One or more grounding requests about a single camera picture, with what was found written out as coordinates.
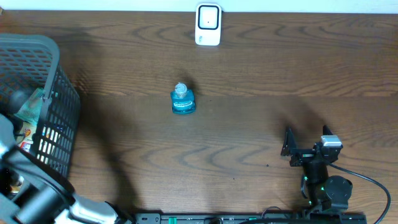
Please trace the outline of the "white barcode scanner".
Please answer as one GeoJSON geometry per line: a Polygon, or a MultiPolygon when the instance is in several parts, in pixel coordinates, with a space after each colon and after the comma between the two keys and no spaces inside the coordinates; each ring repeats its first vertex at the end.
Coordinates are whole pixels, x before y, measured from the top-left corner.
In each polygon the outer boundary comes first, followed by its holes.
{"type": "Polygon", "coordinates": [[[204,46],[217,46],[221,40],[222,10],[215,3],[201,3],[195,14],[195,43],[204,46]]]}

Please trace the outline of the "green wet wipes pack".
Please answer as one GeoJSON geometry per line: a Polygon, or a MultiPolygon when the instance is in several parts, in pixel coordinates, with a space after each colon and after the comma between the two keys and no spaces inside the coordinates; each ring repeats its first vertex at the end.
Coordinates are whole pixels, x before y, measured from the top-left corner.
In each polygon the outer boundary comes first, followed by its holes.
{"type": "Polygon", "coordinates": [[[26,91],[16,92],[15,104],[17,111],[14,113],[19,119],[36,126],[39,122],[40,112],[44,102],[45,91],[36,88],[32,93],[26,91]]]}

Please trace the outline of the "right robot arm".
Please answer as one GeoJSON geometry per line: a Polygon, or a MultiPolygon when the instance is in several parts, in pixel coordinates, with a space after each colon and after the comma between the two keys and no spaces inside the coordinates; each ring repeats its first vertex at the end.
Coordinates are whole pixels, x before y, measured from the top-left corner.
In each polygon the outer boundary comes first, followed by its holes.
{"type": "Polygon", "coordinates": [[[338,136],[324,125],[320,141],[311,149],[297,147],[290,128],[285,130],[281,156],[290,157],[291,167],[302,167],[302,195],[309,199],[309,207],[303,211],[307,219],[316,215],[339,216],[348,209],[352,194],[352,182],[342,176],[328,173],[328,166],[338,160],[343,144],[338,136]]]}

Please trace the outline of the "grey plastic mesh basket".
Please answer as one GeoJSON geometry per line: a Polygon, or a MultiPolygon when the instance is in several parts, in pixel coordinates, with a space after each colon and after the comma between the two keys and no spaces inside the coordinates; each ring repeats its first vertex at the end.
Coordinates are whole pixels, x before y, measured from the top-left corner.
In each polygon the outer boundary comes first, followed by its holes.
{"type": "Polygon", "coordinates": [[[80,115],[80,97],[60,65],[58,45],[43,35],[1,34],[1,111],[17,91],[42,89],[40,115],[28,151],[66,177],[80,115]]]}

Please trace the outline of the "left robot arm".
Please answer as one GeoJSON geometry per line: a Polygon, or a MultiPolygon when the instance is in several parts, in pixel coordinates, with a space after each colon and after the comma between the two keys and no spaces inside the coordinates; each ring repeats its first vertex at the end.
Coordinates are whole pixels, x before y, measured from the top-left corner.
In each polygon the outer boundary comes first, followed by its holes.
{"type": "Polygon", "coordinates": [[[75,193],[69,181],[22,150],[14,125],[1,116],[1,168],[24,179],[20,195],[1,195],[6,223],[135,223],[136,219],[108,202],[94,202],[75,193]]]}

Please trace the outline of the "red white snack package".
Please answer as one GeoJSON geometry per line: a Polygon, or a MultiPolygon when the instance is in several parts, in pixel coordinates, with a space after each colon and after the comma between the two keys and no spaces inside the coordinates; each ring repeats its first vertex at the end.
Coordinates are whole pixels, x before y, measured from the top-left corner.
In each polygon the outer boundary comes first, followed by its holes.
{"type": "Polygon", "coordinates": [[[33,135],[36,132],[37,127],[28,123],[23,122],[22,128],[17,135],[17,145],[26,152],[30,152],[30,149],[34,143],[33,135]]]}

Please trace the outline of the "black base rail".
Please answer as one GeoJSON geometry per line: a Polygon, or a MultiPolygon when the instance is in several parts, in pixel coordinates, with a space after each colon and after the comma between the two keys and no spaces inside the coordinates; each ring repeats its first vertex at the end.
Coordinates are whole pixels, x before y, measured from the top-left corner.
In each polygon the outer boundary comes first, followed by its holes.
{"type": "Polygon", "coordinates": [[[160,214],[137,213],[134,215],[137,224],[264,224],[264,223],[340,223],[340,224],[367,224],[365,215],[321,215],[311,214],[301,217],[296,213],[282,213],[269,211],[261,214],[160,214]]]}

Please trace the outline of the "teal mouthwash bottle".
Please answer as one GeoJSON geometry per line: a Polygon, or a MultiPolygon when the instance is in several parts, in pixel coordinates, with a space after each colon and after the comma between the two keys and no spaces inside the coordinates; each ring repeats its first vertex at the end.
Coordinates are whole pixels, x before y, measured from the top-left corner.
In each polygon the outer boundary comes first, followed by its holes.
{"type": "Polygon", "coordinates": [[[191,89],[188,89],[186,84],[177,83],[174,91],[170,93],[172,100],[172,112],[175,114],[190,114],[195,112],[196,103],[195,95],[191,89]]]}

